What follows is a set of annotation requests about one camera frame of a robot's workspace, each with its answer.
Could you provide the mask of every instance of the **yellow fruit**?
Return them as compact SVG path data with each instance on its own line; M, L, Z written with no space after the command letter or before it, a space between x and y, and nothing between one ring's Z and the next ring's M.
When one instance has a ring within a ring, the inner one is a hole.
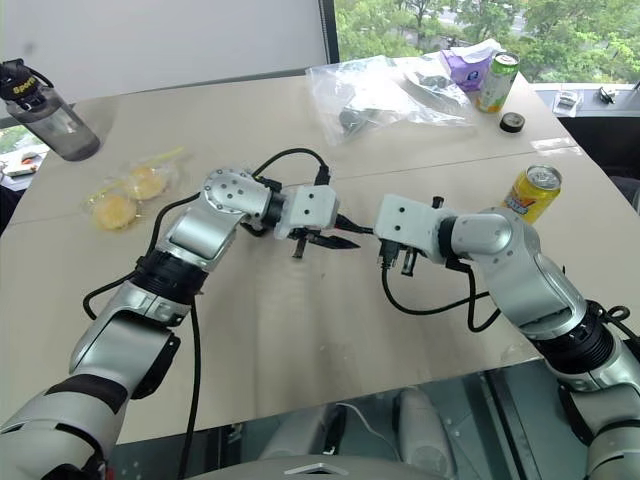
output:
M136 200L149 200L160 195L167 186L167 176L150 167L131 170L125 180L125 189Z
M122 195L108 194L93 206L93 219L105 230L117 230L136 218L136 204Z

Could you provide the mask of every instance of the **black bottle cap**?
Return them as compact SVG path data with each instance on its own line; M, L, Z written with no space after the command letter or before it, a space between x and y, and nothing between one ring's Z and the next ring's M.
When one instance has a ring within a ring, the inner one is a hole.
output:
M0 98L3 100L24 98L34 93L39 85L40 80L21 58L0 64Z
M505 132L518 133L524 127L524 117L519 113L507 112L500 120L500 128Z

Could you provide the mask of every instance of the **yellow can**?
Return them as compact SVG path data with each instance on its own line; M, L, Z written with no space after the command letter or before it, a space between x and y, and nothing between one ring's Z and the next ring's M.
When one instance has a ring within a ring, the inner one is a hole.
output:
M549 165L531 165L518 175L502 202L528 222L535 222L560 193L562 175Z

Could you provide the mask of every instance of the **tissue box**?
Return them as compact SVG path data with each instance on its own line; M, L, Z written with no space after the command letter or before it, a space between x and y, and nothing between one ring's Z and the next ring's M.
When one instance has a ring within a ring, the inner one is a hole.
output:
M480 90L491 60L501 51L500 44L493 39L470 47L442 50L440 53L449 68L449 76L465 92Z

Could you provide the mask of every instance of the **white wall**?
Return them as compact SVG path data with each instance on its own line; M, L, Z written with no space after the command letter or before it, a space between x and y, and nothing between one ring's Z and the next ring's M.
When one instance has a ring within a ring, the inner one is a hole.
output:
M317 0L4 0L0 56L67 101L326 63Z

